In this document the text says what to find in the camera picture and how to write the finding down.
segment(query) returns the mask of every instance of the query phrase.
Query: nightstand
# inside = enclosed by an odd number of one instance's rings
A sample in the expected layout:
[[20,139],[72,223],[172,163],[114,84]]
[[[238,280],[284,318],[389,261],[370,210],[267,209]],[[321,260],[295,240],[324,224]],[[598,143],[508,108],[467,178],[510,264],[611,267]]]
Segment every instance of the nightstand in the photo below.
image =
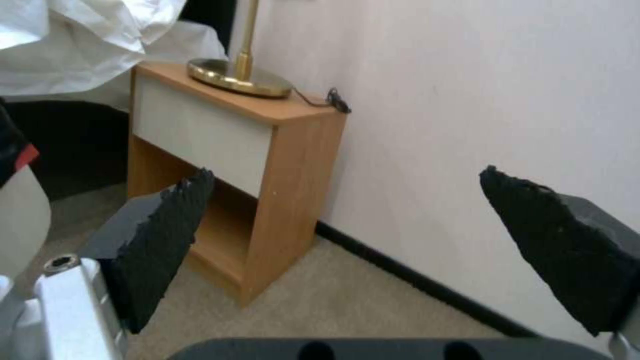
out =
[[347,116],[211,88],[179,64],[139,64],[131,93],[128,196],[212,170],[187,262],[250,303],[311,247]]

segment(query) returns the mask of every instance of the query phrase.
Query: brass lamp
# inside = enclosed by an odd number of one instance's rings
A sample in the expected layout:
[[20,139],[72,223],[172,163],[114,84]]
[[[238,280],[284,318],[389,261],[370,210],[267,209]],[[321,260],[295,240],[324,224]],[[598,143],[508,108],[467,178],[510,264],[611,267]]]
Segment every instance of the brass lamp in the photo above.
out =
[[251,45],[259,0],[251,0],[244,42],[235,63],[226,60],[194,59],[187,64],[192,78],[224,90],[259,97],[284,98],[291,94],[290,82],[253,67]]

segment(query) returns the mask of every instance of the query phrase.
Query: white drawer front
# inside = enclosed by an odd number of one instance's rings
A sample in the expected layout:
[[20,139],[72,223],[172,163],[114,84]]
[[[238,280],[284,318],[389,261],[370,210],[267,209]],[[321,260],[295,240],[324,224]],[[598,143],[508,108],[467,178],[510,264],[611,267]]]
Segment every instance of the white drawer front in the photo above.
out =
[[136,79],[133,133],[255,197],[272,128],[145,76]]

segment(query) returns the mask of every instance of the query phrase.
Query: carpet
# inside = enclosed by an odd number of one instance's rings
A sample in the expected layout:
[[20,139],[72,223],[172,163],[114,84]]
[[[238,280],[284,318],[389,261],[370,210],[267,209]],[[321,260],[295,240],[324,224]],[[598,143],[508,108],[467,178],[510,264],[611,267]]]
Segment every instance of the carpet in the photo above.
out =
[[[79,249],[125,201],[123,185],[52,203],[49,238],[17,279],[28,292],[47,259]],[[212,338],[500,338],[382,269],[318,239],[245,309],[183,265],[127,359],[164,359]]]

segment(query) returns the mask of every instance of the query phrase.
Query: lamp cord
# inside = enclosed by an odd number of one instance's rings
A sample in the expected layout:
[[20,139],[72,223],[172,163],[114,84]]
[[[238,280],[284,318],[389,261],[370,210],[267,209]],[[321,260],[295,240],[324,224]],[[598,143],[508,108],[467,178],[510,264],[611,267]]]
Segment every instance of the lamp cord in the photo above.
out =
[[338,110],[341,113],[345,113],[345,114],[350,114],[351,113],[351,108],[349,107],[349,104],[347,104],[347,102],[345,100],[342,100],[342,97],[340,96],[340,93],[338,93],[338,89],[336,89],[336,88],[331,88],[331,90],[329,90],[329,94],[326,95],[325,102],[321,102],[321,103],[313,102],[313,101],[309,100],[308,97],[306,97],[303,93],[300,92],[300,90],[298,90],[295,87],[293,88],[293,90],[307,104],[309,104],[309,106],[313,106],[315,108],[334,107],[334,108],[336,108],[336,110]]

